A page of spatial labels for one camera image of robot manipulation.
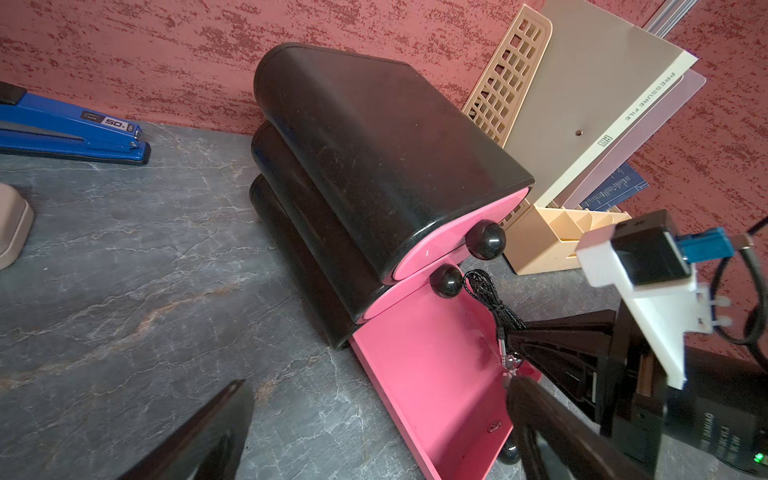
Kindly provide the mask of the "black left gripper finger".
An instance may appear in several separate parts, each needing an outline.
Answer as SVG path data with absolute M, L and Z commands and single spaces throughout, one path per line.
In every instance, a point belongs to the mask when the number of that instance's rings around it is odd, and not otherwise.
M 200 408 L 123 479 L 233 479 L 254 411 L 249 383 L 234 380 Z

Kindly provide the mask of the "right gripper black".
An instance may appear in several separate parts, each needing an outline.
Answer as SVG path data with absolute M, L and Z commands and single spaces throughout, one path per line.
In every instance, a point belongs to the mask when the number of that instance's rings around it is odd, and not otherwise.
M 524 350 L 533 346 L 556 350 Z M 757 365 L 688 347 L 684 385 L 671 387 L 626 305 L 529 322 L 506 334 L 506 349 L 646 471 L 669 436 L 746 475 L 767 474 L 767 373 Z M 506 406 L 528 479 L 650 477 L 530 378 L 510 380 Z

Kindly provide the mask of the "black earphones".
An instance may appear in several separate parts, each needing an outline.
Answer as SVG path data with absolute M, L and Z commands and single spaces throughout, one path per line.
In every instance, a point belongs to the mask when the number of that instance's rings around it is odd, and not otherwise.
M 503 302 L 490 274 L 485 270 L 473 269 L 466 272 L 463 276 L 463 285 L 467 293 L 491 313 L 495 323 L 502 367 L 509 374 L 514 374 L 522 364 L 522 360 L 509 351 L 507 335 L 510 332 L 524 331 L 528 325 Z

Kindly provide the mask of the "black pink drawer cabinet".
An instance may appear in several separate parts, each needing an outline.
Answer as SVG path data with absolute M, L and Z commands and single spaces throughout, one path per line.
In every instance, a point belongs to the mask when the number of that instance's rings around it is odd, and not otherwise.
M 284 43 L 254 74 L 251 202 L 428 479 L 482 479 L 512 424 L 461 264 L 506 246 L 532 175 L 412 66 Z

